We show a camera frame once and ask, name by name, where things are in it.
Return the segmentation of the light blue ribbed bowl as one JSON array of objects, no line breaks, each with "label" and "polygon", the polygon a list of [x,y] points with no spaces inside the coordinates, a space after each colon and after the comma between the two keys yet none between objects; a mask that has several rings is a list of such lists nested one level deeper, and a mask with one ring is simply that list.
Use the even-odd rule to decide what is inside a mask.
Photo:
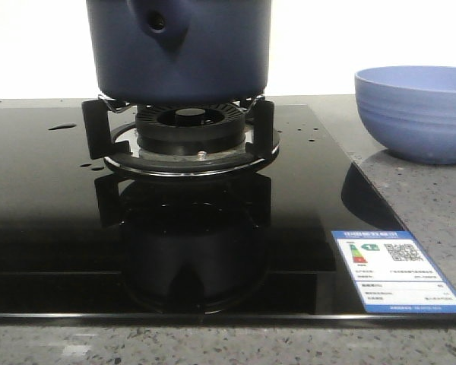
[{"label": "light blue ribbed bowl", "polygon": [[363,125],[392,154],[425,164],[456,163],[456,67],[367,68],[354,82]]}]

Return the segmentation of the black right pot support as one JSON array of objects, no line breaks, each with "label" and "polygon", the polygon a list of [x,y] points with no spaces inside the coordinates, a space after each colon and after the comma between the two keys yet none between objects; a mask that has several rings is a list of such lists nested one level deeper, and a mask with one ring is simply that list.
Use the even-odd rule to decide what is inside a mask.
[{"label": "black right pot support", "polygon": [[135,120],[111,129],[108,114],[122,113],[130,107],[129,104],[104,98],[85,101],[81,107],[90,157],[103,159],[108,168],[117,173],[167,178],[217,176],[267,166],[279,153],[274,104],[263,96],[231,104],[245,114],[244,141],[221,152],[199,151],[195,155],[182,156],[158,154],[141,148]]}]

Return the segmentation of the dark blue cooking pot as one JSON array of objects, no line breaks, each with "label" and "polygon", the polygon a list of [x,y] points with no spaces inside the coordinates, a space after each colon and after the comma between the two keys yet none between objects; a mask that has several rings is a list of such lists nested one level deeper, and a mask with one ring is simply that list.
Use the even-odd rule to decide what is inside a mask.
[{"label": "dark blue cooking pot", "polygon": [[269,1],[88,1],[99,89],[149,105],[225,103],[268,83]]}]

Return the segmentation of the black right gas burner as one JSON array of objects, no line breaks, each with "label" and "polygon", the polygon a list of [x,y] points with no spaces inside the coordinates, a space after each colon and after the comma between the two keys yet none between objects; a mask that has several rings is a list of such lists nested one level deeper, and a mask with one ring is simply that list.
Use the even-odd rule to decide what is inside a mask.
[{"label": "black right gas burner", "polygon": [[245,114],[231,103],[208,106],[139,106],[137,141],[146,151],[169,155],[215,153],[245,139]]}]

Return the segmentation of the black glass gas cooktop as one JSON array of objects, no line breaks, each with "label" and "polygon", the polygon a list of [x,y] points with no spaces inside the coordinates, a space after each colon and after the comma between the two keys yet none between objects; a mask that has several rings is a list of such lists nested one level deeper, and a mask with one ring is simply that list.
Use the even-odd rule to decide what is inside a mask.
[{"label": "black glass gas cooktop", "polygon": [[78,108],[0,106],[0,322],[456,326],[365,311],[331,232],[409,231],[307,106],[275,122],[263,170],[133,180]]}]

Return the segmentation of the blue energy label sticker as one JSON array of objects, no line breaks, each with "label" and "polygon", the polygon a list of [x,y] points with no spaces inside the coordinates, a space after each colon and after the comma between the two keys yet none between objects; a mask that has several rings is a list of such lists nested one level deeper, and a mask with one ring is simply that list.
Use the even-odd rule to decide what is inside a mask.
[{"label": "blue energy label sticker", "polygon": [[456,290],[411,233],[331,233],[366,312],[456,314]]}]

